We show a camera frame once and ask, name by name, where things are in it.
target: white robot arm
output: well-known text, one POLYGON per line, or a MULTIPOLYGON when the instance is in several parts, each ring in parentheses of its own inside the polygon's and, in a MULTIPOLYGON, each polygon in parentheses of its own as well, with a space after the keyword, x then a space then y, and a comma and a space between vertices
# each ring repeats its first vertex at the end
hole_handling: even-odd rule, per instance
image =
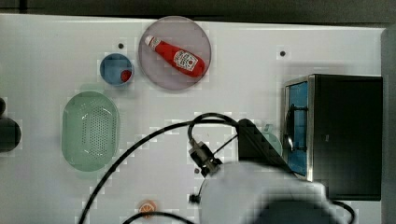
POLYGON ((323 185, 250 162, 220 165, 200 198, 202 224, 346 223, 323 185))

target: bottle label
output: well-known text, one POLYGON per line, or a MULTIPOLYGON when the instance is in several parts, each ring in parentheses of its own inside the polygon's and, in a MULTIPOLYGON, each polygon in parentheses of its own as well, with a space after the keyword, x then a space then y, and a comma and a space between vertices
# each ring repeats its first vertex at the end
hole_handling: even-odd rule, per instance
POLYGON ((161 40, 157 37, 152 37, 151 42, 149 43, 149 46, 152 48, 152 50, 155 51, 155 48, 157 47, 158 44, 160 44, 161 40))
POLYGON ((188 71, 192 71, 195 65, 197 64, 198 59, 194 55, 184 50, 179 50, 175 54, 174 62, 176 63, 177 67, 181 67, 188 71))

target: white table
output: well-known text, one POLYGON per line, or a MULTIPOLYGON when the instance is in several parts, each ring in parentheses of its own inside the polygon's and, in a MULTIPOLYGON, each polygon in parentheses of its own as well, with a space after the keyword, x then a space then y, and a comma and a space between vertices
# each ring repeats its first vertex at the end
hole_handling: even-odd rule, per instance
MULTIPOLYGON (((198 22, 212 44, 212 64, 198 85, 177 93, 153 85, 138 63, 138 41, 154 20, 0 15, 0 96, 22 127, 21 144, 0 155, 1 223, 74 223, 104 170, 82 173, 61 151, 62 113, 83 84, 96 84, 115 101, 121 119, 118 157, 142 135, 200 113, 275 125, 280 135, 280 93, 285 81, 313 73, 380 76, 382 29, 198 22), (123 43, 124 49, 117 45, 123 43), (285 57, 279 52, 286 51, 285 57), (111 52, 135 66, 134 83, 117 89, 98 73, 111 52)), ((212 149, 234 131, 197 128, 212 149)), ((237 160, 233 142, 220 157, 237 160)), ((188 205, 201 175, 193 172, 187 129, 159 136, 120 167, 97 198, 91 223, 121 223, 144 199, 198 222, 188 205)), ((381 222, 380 202, 352 202, 358 221, 381 222)), ((171 223, 154 218, 150 223, 171 223)))

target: pink plate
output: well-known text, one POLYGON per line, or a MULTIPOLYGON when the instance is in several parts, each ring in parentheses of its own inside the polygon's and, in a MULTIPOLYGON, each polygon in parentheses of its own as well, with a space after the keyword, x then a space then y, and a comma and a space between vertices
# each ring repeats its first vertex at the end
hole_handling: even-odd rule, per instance
POLYGON ((139 61, 143 72, 152 82, 171 91, 186 89, 201 80, 210 65, 210 59, 211 49, 206 33, 194 21, 184 17, 170 16, 157 20, 143 33, 139 42, 139 61), (177 71, 145 44, 148 35, 159 37, 201 57, 205 62, 204 74, 194 78, 177 71))

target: ketchup bottle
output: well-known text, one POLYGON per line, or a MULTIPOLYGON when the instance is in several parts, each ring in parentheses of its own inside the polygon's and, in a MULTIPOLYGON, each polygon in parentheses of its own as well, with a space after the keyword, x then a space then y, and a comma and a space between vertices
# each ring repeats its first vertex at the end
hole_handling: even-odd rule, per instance
POLYGON ((152 35, 146 37, 145 43, 181 73, 189 77, 200 77, 204 74, 204 61, 191 52, 170 45, 152 35))

